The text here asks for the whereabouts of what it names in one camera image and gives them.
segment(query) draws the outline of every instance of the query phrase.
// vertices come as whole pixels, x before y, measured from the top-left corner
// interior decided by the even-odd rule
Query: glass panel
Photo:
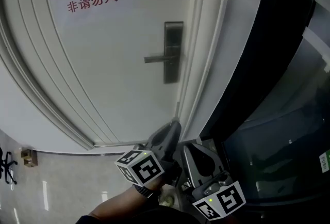
[[[330,149],[329,129],[330,74],[303,40],[275,88],[225,142],[245,197],[304,196],[329,181],[319,159]]]

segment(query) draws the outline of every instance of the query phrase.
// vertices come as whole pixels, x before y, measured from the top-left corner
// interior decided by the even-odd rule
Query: watch strap
[[[137,192],[139,192],[141,195],[145,196],[146,198],[151,197],[153,194],[158,194],[159,191],[152,191],[144,186],[138,186],[138,185],[133,185]]]

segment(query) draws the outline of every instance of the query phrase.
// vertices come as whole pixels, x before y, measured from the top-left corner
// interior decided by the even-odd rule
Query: wristwatch
[[[138,186],[133,184],[133,186],[135,187],[135,189],[137,190],[137,192],[139,192],[141,195],[145,196],[146,198],[150,198],[153,197],[154,195],[159,196],[160,195],[160,191],[152,191],[144,186]]]

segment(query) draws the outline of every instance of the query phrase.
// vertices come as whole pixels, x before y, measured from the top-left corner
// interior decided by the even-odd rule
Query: tiled floor
[[[76,223],[104,199],[131,185],[114,165],[118,156],[67,156],[38,153],[38,166],[19,158],[18,143],[0,132],[0,146],[13,153],[17,185],[0,179],[0,223]]]

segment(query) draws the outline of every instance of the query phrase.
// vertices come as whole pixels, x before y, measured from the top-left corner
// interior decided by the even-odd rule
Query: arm
[[[165,182],[161,177],[150,182],[146,188],[150,190],[159,190]],[[98,205],[90,214],[100,221],[115,221],[132,217],[147,202],[147,198],[141,195],[132,186],[124,193],[110,198],[109,200]]]

